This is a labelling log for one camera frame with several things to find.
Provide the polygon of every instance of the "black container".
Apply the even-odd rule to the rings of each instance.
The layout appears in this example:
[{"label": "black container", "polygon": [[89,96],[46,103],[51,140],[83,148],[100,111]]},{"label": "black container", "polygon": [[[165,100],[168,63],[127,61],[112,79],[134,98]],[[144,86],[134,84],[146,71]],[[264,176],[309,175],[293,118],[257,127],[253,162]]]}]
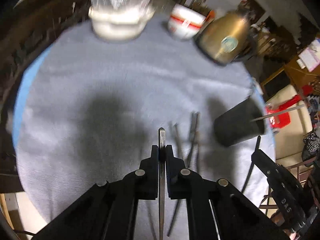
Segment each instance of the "black container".
[{"label": "black container", "polygon": [[262,135],[264,120],[251,122],[262,116],[262,112],[251,98],[231,108],[214,121],[214,134],[225,147]]}]

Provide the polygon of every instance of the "blue tablecloth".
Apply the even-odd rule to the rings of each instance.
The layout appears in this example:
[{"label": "blue tablecloth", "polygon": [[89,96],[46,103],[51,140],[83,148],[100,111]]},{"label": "blue tablecloth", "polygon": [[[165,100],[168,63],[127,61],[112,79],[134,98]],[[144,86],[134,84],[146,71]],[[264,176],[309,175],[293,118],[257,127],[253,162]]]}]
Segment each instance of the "blue tablecloth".
[{"label": "blue tablecloth", "polygon": [[[172,39],[164,20],[154,16],[126,43],[101,41],[85,22],[64,32],[24,73],[13,142],[22,185],[47,221],[98,180],[137,169],[157,144],[159,127],[175,150],[169,126],[178,123],[186,154],[192,111],[201,113],[199,173],[242,188],[256,138],[224,148],[214,139],[213,121],[250,94],[261,109],[263,99],[242,63],[215,65],[192,40]],[[274,159],[267,121],[266,127],[260,148]],[[259,205],[267,186],[255,167],[245,195]],[[174,204],[166,199],[165,230]],[[171,239],[187,239],[186,217],[184,205]],[[157,202],[140,201],[135,238],[152,239],[157,221]]]}]

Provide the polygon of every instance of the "paper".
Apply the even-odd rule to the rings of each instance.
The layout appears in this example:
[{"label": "paper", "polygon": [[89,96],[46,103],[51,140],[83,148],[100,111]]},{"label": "paper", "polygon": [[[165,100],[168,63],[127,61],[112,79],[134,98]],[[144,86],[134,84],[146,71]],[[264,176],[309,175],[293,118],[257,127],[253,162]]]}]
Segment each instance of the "paper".
[{"label": "paper", "polygon": [[299,58],[303,61],[309,72],[313,71],[320,64],[320,40],[315,39],[300,53]]}]

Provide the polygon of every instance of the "black tool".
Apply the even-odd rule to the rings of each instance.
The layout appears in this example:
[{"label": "black tool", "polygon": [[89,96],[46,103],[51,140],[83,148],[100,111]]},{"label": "black tool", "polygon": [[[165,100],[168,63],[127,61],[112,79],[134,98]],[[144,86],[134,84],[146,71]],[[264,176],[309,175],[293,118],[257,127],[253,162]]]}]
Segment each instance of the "black tool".
[{"label": "black tool", "polygon": [[[229,181],[219,179],[217,182],[213,182],[202,179],[196,172],[186,169],[183,160],[173,156],[171,145],[167,145],[163,150],[168,195],[172,200],[186,199],[187,202],[189,239],[288,239],[281,228],[268,219]],[[97,184],[92,186],[64,212],[33,236],[33,239],[133,239],[139,200],[155,200],[157,198],[159,154],[159,147],[154,145],[151,156],[141,161],[138,170],[127,174],[120,181],[107,183],[101,187]],[[261,150],[255,151],[252,155],[252,161],[261,167],[262,172],[267,175],[279,174],[279,176],[268,177],[268,182],[275,185],[276,189],[278,179],[285,178],[283,182],[285,187],[281,187],[292,192],[294,198],[300,197],[296,201],[298,205],[303,204],[302,200],[308,199],[306,194],[300,194],[300,188],[293,189],[295,182],[290,180],[290,176],[268,159]],[[319,172],[314,172],[313,179],[317,180],[314,183],[318,184],[319,178]],[[298,214],[300,209],[293,207],[294,203],[291,200],[286,202],[290,206],[285,206],[284,203],[280,209],[288,210],[290,207],[294,214]],[[293,222],[293,224],[288,223],[288,226],[296,228],[295,219],[301,220],[295,216],[289,217],[292,219],[288,222]],[[5,221],[4,217],[0,213],[1,240],[17,240],[10,226],[8,227],[8,224],[3,221]],[[308,238],[303,238],[303,240],[310,240],[310,236],[313,237],[312,239],[319,239],[319,215],[314,219],[314,223],[309,223],[310,229],[305,233]]]},{"label": "black tool", "polygon": [[267,177],[269,186],[273,189],[271,196],[284,217],[281,228],[299,231],[307,223],[311,215],[310,207],[314,200],[310,194],[305,194],[300,182],[282,165],[272,161],[262,150],[256,149],[251,160]]}]

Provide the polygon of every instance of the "sticker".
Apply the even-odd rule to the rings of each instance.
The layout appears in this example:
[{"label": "sticker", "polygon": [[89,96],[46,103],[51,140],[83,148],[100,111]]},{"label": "sticker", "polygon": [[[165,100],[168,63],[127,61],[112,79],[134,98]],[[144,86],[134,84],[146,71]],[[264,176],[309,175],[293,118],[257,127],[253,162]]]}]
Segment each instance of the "sticker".
[{"label": "sticker", "polygon": [[238,40],[231,36],[227,36],[221,41],[221,48],[224,52],[231,52],[237,46],[238,46]]}]

